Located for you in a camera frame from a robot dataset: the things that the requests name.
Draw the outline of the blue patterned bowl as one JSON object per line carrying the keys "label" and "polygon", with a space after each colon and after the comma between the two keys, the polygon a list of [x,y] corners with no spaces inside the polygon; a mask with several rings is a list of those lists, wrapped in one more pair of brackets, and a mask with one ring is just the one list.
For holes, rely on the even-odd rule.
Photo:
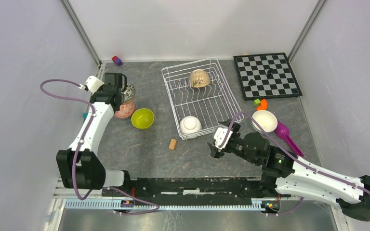
{"label": "blue patterned bowl", "polygon": [[134,101],[126,102],[120,106],[119,111],[114,113],[114,117],[118,119],[126,119],[130,117],[135,111],[135,103]]}

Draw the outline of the beige flower bowl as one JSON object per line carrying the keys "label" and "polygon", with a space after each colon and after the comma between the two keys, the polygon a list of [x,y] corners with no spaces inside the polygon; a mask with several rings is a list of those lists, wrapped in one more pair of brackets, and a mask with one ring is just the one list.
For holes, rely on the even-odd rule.
{"label": "beige flower bowl", "polygon": [[209,74],[203,69],[192,71],[189,76],[190,86],[193,88],[202,88],[210,84],[211,79]]}

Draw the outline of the yellow-green bowl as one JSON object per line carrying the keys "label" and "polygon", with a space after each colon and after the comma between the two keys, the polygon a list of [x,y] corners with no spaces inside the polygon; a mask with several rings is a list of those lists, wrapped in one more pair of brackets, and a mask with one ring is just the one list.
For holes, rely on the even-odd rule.
{"label": "yellow-green bowl", "polygon": [[132,125],[141,130],[150,128],[155,120],[154,113],[148,108],[140,108],[131,116]]}

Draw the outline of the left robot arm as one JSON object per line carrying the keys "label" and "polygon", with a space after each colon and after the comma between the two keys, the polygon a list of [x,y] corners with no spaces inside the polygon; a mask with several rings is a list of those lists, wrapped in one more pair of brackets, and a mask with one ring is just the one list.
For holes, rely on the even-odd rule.
{"label": "left robot arm", "polygon": [[82,90],[90,91],[89,112],[77,137],[66,150],[58,151],[56,162],[63,186],[68,189],[101,190],[113,187],[120,196],[132,191],[128,172],[105,169],[97,157],[106,126],[123,103],[127,77],[122,73],[106,73],[104,80],[90,76]]}

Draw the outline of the white ribbed bowl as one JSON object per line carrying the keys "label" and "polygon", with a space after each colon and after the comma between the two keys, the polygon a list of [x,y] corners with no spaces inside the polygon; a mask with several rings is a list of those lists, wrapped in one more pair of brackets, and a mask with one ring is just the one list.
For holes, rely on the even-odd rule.
{"label": "white ribbed bowl", "polygon": [[278,120],[276,116],[267,110],[258,110],[254,112],[252,114],[252,118],[267,133],[273,132],[278,126]]}

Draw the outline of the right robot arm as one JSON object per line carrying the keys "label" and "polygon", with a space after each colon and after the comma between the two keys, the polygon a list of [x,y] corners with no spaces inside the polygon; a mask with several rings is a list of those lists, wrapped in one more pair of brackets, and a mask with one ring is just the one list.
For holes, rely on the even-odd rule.
{"label": "right robot arm", "polygon": [[350,177],[312,164],[291,152],[284,152],[270,144],[258,132],[240,136],[240,124],[231,120],[216,129],[211,156],[220,158],[233,153],[245,161],[260,166],[262,176],[259,191],[264,196],[273,194],[299,196],[318,200],[342,210],[346,216],[370,221],[370,176]]}

